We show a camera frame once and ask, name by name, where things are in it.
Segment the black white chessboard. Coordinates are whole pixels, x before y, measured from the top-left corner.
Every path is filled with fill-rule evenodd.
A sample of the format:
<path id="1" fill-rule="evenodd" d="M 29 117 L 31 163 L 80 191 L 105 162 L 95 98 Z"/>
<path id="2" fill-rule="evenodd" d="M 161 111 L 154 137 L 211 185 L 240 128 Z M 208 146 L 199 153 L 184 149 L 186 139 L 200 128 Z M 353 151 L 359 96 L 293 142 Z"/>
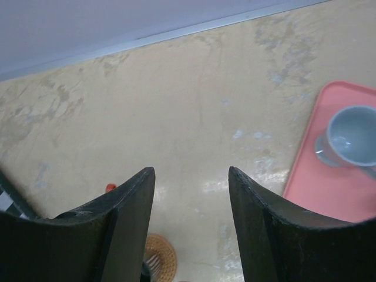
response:
<path id="1" fill-rule="evenodd" d="M 37 213 L 17 191 L 9 179 L 0 173 L 0 210 L 23 219 L 35 219 Z"/>

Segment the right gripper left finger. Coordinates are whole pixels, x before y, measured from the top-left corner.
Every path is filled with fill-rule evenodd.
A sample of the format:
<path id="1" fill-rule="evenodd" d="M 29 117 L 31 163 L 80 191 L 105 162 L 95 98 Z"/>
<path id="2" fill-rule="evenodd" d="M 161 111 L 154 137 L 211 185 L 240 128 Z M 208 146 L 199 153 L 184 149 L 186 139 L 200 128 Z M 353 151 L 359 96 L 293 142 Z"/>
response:
<path id="1" fill-rule="evenodd" d="M 1 211 L 2 281 L 140 281 L 155 170 L 54 219 Z"/>

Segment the round light cork coaster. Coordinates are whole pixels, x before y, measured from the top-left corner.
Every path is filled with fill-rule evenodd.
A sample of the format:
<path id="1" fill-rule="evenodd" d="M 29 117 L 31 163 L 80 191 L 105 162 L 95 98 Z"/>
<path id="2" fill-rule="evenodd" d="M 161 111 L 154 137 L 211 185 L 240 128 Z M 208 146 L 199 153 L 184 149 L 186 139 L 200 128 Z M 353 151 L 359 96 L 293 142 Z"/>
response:
<path id="1" fill-rule="evenodd" d="M 163 236 L 147 235 L 143 262 L 150 268 L 152 281 L 173 281 L 177 270 L 176 252 Z"/>

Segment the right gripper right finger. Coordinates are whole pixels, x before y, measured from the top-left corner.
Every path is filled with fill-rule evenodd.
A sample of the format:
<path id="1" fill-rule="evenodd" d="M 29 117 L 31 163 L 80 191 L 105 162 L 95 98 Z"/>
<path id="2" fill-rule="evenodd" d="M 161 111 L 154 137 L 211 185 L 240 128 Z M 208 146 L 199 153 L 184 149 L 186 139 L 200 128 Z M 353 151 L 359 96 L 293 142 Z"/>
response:
<path id="1" fill-rule="evenodd" d="M 229 168 L 245 281 L 374 281 L 375 220 L 350 223 L 302 208 Z"/>

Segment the pink tray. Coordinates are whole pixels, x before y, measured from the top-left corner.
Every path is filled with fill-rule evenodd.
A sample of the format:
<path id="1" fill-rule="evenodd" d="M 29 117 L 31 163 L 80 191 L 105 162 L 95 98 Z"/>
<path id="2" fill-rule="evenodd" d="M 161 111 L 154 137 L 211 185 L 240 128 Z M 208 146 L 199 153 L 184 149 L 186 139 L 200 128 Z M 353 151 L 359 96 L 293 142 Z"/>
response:
<path id="1" fill-rule="evenodd" d="M 328 166 L 314 150 L 332 116 L 352 105 L 375 106 L 375 89 L 344 81 L 322 88 L 283 196 L 312 212 L 356 223 L 375 217 L 375 180 L 355 167 Z"/>

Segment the pink cup gold inside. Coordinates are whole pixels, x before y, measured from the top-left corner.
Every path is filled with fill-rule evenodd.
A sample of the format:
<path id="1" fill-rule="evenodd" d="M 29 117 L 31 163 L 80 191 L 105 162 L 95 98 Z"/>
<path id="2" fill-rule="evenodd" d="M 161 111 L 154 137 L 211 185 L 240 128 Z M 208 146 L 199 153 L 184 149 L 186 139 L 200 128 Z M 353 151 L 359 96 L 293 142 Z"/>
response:
<path id="1" fill-rule="evenodd" d="M 108 192 L 111 192 L 112 190 L 114 190 L 115 188 L 117 188 L 117 186 L 113 183 L 109 183 L 107 186 L 106 186 L 106 189 L 105 189 L 105 192 L 108 193 Z"/>

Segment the large white mug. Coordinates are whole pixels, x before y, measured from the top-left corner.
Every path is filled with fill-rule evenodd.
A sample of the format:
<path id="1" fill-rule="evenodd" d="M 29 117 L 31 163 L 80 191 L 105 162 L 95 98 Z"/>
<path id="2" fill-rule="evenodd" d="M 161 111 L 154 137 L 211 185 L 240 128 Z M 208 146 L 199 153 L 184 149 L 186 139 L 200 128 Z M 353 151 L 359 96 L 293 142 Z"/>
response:
<path id="1" fill-rule="evenodd" d="M 331 167 L 356 167 L 375 179 L 375 107 L 348 106 L 336 112 L 314 143 L 318 160 Z"/>

